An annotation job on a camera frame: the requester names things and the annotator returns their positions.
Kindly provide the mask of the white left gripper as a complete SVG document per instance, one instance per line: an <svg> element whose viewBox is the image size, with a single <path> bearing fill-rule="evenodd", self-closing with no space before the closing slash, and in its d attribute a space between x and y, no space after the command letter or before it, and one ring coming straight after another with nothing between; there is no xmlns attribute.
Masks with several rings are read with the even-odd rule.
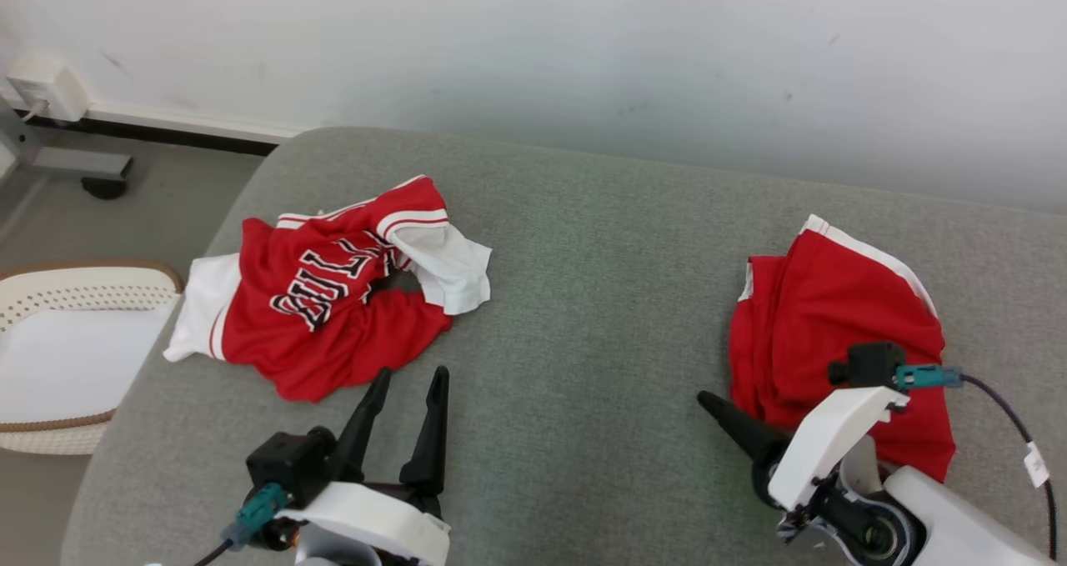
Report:
<svg viewBox="0 0 1067 566"><path fill-rule="evenodd" d="M333 478L304 509L286 508L275 519L300 524L296 566L384 566L382 554L403 566L446 566L450 526L370 487L361 485L376 416L388 397L392 371L382 368L344 425L333 453ZM450 372L437 366L424 399L426 414L411 459L399 482L424 497L437 497L445 483Z"/></svg>

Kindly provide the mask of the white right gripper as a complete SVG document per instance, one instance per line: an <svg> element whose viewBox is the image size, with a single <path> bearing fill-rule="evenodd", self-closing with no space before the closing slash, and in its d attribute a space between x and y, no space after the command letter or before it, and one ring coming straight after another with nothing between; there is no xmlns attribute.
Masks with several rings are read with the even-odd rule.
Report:
<svg viewBox="0 0 1067 566"><path fill-rule="evenodd" d="M754 489L782 515L776 528L781 543L793 543L810 526L841 543L899 538L885 509L844 485L839 471L873 426L908 405L907 395L886 387L835 390L792 437L710 391L698 392L697 400L754 463Z"/></svg>

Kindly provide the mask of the red white Bulls jersey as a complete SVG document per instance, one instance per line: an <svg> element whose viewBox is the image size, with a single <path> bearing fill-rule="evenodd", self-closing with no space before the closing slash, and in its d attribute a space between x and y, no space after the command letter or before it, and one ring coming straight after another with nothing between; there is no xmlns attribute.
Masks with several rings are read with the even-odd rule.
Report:
<svg viewBox="0 0 1067 566"><path fill-rule="evenodd" d="M251 366L281 398L320 402L403 368L487 303L491 255L428 176L332 213L248 218L239 251L192 263L163 356Z"/></svg>

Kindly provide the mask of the red white-striped shorts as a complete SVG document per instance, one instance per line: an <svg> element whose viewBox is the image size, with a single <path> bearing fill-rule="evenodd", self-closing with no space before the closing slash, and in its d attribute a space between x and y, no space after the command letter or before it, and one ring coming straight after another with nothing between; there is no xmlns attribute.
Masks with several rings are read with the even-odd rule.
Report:
<svg viewBox="0 0 1067 566"><path fill-rule="evenodd" d="M730 396L793 433L832 392L831 363L891 342L910 364L941 364L946 341L906 263L811 215L784 255L750 256L730 324Z"/></svg>

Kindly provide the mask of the white perforated laundry basket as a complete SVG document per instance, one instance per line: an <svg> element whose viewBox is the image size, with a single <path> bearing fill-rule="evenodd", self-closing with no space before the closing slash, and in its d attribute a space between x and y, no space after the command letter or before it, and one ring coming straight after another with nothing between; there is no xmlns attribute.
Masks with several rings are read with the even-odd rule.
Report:
<svg viewBox="0 0 1067 566"><path fill-rule="evenodd" d="M150 261L0 271L0 451L94 452L182 292Z"/></svg>

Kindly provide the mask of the grey metal stand foot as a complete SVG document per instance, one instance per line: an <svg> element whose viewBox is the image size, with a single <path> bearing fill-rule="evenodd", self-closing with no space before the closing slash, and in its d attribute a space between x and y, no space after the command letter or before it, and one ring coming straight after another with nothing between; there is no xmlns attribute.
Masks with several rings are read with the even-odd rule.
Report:
<svg viewBox="0 0 1067 566"><path fill-rule="evenodd" d="M20 117L0 95L0 185L17 168L43 173L76 176L85 193L111 201L128 190L131 157L125 153L102 153L49 147L31 132L29 119Z"/></svg>

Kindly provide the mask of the white wall baseboard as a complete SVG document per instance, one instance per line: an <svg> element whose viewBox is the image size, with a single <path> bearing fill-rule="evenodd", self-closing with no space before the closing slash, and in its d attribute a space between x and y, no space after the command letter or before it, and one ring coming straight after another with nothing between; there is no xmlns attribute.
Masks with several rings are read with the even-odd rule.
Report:
<svg viewBox="0 0 1067 566"><path fill-rule="evenodd" d="M278 127L246 119L209 117L184 111L160 110L121 103L92 103L84 117L99 119L113 124L153 127L180 133L209 133L209 136L251 142L278 144L298 133L308 131L306 127Z"/></svg>

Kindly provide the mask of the white wall outlet box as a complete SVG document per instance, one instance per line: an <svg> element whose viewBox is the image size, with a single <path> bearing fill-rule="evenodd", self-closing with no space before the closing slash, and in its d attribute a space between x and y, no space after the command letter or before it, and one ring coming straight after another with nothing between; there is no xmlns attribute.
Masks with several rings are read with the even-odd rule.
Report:
<svg viewBox="0 0 1067 566"><path fill-rule="evenodd" d="M75 123L90 110L90 98L75 73L53 58L27 57L7 72L7 82L38 117Z"/></svg>

